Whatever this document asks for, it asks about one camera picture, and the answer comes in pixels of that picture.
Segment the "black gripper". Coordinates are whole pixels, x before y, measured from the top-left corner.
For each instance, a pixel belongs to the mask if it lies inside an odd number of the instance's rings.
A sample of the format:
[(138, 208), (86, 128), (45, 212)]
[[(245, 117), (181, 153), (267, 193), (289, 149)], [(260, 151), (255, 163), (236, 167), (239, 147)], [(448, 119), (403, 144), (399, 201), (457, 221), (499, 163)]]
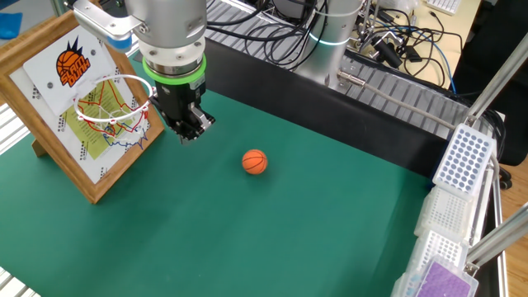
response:
[[(152, 103), (181, 144), (197, 139), (215, 123), (215, 118), (200, 106), (201, 96), (205, 93), (205, 78), (178, 85), (156, 82), (155, 87), (157, 96), (153, 97)], [(192, 135), (186, 123), (191, 123)]]

